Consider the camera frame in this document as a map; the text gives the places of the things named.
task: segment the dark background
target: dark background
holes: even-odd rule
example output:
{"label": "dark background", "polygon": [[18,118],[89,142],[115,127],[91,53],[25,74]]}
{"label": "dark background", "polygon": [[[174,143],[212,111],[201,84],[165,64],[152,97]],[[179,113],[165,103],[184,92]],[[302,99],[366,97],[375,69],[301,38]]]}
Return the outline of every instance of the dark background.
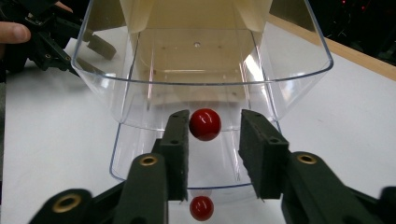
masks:
{"label": "dark background", "polygon": [[308,0],[325,37],[396,64],[396,0]]}

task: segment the clear plastic container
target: clear plastic container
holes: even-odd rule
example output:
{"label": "clear plastic container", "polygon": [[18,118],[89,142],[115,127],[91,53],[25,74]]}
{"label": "clear plastic container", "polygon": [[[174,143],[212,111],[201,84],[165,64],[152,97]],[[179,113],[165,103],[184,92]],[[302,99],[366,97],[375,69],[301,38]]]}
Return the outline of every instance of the clear plastic container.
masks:
{"label": "clear plastic container", "polygon": [[72,64],[120,123],[119,179],[171,114],[217,111],[217,138],[189,136],[188,182],[227,203],[255,195],[238,155],[241,110],[277,125],[332,57],[305,0],[92,0]]}

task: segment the finger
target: finger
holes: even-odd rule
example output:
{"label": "finger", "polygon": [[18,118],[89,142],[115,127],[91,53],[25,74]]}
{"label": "finger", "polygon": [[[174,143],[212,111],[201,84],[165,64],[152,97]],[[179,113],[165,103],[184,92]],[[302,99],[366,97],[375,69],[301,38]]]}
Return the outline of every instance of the finger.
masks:
{"label": "finger", "polygon": [[19,44],[30,39],[29,29],[15,22],[0,21],[0,43]]}
{"label": "finger", "polygon": [[67,11],[69,11],[69,12],[73,12],[73,9],[71,9],[70,7],[65,6],[65,5],[64,5],[63,3],[61,3],[61,2],[55,3],[55,6],[61,7],[61,8],[63,8],[64,10],[67,10]]}

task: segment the shiny red ball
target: shiny red ball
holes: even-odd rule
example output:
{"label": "shiny red ball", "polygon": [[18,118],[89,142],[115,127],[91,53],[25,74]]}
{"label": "shiny red ball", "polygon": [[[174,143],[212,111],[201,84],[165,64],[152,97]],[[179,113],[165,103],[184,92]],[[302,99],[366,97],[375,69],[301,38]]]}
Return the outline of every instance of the shiny red ball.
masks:
{"label": "shiny red ball", "polygon": [[210,141],[220,133],[220,116],[212,109],[199,109],[191,115],[189,127],[194,137],[201,141]]}
{"label": "shiny red ball", "polygon": [[198,221],[206,221],[213,215],[215,206],[206,196],[198,196],[190,203],[190,213]]}

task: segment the white table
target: white table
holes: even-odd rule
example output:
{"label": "white table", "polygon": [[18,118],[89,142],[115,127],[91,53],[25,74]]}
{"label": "white table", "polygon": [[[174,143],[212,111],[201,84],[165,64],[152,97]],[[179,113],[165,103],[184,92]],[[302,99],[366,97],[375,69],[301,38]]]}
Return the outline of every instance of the white table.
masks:
{"label": "white table", "polygon": [[[350,187],[377,197],[396,186],[396,82],[333,55],[334,69],[281,120],[290,150],[325,160]],[[34,66],[8,77],[2,223],[27,223],[54,194],[97,195],[108,173],[116,121],[78,77]],[[215,208],[207,223],[282,223],[278,202]],[[194,222],[171,205],[171,223]]]}

